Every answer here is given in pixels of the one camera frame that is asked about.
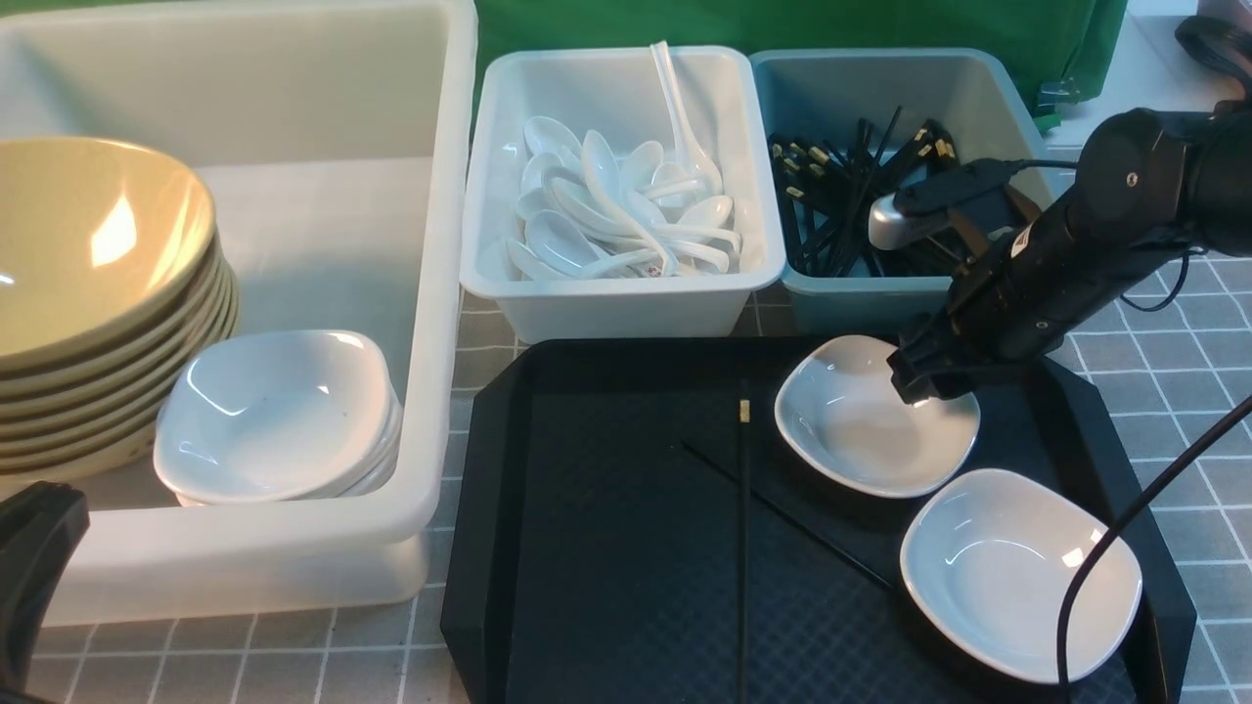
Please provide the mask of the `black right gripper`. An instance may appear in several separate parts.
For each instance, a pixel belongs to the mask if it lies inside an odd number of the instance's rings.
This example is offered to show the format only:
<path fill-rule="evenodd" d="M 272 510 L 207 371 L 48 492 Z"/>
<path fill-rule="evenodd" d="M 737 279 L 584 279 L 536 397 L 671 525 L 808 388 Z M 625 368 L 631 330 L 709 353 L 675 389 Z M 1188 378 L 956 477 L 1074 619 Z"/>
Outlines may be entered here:
<path fill-rule="evenodd" d="M 1132 286 L 1179 254 L 1177 225 L 1158 217 L 1101 219 L 1083 200 L 1055 200 L 954 282 L 944 308 L 888 356 L 905 405 L 954 400 L 977 377 L 1050 352 Z"/>

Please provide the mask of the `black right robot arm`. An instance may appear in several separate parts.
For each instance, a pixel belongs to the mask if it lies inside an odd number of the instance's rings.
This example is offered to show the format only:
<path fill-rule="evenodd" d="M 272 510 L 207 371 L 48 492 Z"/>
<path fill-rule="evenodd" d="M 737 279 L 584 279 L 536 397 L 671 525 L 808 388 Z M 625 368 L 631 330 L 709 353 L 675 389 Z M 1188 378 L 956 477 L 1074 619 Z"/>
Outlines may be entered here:
<path fill-rule="evenodd" d="M 1249 254 L 1249 99 L 1138 108 L 1101 122 L 1073 184 L 1015 236 L 974 253 L 945 304 L 888 357 L 906 405 L 1010 383 L 1164 263 Z"/>

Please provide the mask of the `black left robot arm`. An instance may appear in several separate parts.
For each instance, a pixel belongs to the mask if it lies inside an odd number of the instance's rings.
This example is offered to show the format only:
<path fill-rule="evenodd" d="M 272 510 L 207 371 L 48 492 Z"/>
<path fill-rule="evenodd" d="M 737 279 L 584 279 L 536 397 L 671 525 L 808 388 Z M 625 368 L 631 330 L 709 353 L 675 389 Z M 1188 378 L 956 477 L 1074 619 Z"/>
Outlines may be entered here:
<path fill-rule="evenodd" d="M 88 499 L 68 484 L 35 482 L 1 504 L 1 700 L 44 703 L 26 691 L 43 620 L 90 525 Z"/>

